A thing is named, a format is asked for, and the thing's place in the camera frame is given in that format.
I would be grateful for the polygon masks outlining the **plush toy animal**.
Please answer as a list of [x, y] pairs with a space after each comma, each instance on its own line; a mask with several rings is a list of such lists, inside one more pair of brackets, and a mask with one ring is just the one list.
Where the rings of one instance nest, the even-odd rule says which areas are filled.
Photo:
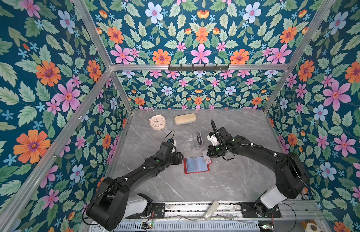
[[314, 220], [305, 220], [301, 222], [305, 232], [324, 232]]

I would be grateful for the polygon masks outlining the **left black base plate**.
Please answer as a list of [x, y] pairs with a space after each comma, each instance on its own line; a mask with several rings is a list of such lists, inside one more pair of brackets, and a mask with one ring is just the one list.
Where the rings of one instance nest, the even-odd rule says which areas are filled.
[[127, 216], [126, 219], [156, 219], [165, 217], [165, 204], [153, 203], [145, 207], [142, 213]]

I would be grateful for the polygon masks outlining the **pink floral credit card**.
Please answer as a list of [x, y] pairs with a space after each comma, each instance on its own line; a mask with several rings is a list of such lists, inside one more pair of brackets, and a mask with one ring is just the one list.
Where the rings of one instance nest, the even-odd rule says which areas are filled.
[[208, 150], [207, 150], [207, 149], [202, 152], [203, 159], [204, 159], [206, 165], [209, 165], [209, 164], [212, 163], [212, 160], [211, 160], [211, 158], [210, 158], [207, 154], [208, 154]]

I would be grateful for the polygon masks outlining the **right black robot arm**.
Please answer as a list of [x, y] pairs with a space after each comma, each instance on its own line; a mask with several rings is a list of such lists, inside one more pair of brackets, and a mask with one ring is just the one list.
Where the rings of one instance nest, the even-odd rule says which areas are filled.
[[211, 126], [213, 131], [207, 137], [212, 143], [208, 146], [208, 157], [227, 160], [227, 153], [232, 153], [234, 158], [245, 156], [275, 173], [275, 184], [255, 201], [258, 215], [263, 217], [279, 203], [295, 199], [309, 184], [308, 173], [297, 154], [276, 152], [240, 135], [232, 137], [224, 127], [217, 128], [214, 120]]

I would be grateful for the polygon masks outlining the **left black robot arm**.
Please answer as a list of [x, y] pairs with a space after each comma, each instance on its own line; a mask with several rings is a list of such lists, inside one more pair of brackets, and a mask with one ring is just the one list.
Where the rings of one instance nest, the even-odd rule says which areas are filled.
[[183, 154], [176, 150], [174, 139], [162, 142], [159, 151], [135, 170], [116, 179], [105, 178], [84, 214], [108, 231], [114, 230], [126, 217], [135, 214], [148, 216], [152, 212], [153, 200], [141, 193], [130, 198], [131, 192], [169, 166], [182, 164], [183, 158]]

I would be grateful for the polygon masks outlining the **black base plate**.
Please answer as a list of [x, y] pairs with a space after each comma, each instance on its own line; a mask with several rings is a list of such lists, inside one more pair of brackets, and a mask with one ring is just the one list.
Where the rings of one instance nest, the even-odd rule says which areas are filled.
[[273, 208], [267, 208], [263, 203], [256, 204], [255, 202], [239, 202], [242, 215], [244, 218], [281, 218], [282, 214], [278, 205]]
[[165, 217], [165, 204], [153, 203], [145, 207], [142, 213], [127, 216], [126, 219], [156, 219]]

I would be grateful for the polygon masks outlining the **pink round clock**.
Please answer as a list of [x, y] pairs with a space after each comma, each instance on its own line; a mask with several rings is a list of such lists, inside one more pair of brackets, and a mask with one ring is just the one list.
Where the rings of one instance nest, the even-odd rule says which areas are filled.
[[166, 118], [162, 115], [155, 115], [150, 118], [150, 126], [153, 130], [159, 131], [165, 128], [166, 126]]

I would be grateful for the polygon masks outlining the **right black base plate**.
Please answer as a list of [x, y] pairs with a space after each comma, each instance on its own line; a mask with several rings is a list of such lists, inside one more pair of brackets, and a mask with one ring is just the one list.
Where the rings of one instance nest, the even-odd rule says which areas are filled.
[[278, 205], [273, 208], [267, 208], [263, 203], [256, 204], [255, 202], [239, 202], [242, 215], [244, 218], [281, 218], [282, 214]]

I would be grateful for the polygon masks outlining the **black hook rail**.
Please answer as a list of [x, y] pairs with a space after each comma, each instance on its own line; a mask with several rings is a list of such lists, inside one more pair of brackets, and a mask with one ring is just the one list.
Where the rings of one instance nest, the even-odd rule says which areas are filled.
[[167, 69], [169, 71], [227, 71], [229, 70], [229, 65], [219, 65], [219, 64], [173, 64], [168, 65]]

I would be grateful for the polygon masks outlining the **red card holder wallet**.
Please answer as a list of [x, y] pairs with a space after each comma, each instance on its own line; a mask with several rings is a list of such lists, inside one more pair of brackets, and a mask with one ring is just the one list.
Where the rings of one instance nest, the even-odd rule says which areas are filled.
[[210, 171], [212, 161], [205, 161], [203, 157], [185, 158], [184, 159], [184, 173], [197, 174]]

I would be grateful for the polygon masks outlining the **white remote control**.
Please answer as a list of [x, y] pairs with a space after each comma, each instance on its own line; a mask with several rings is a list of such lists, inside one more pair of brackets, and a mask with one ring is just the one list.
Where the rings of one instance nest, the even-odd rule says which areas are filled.
[[205, 220], [209, 220], [213, 214], [218, 210], [218, 207], [220, 206], [218, 201], [214, 201], [210, 207], [208, 208], [208, 210], [206, 211], [206, 213], [204, 214], [204, 219]]

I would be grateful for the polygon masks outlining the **black credit card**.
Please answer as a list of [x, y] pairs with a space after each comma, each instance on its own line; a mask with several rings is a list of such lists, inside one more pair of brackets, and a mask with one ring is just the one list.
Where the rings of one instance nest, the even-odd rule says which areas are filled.
[[198, 132], [198, 133], [196, 134], [196, 140], [197, 140], [197, 143], [198, 143], [199, 146], [202, 146], [202, 145], [203, 145], [203, 139], [202, 139], [202, 136], [201, 136], [201, 133], [200, 133], [200, 132]]

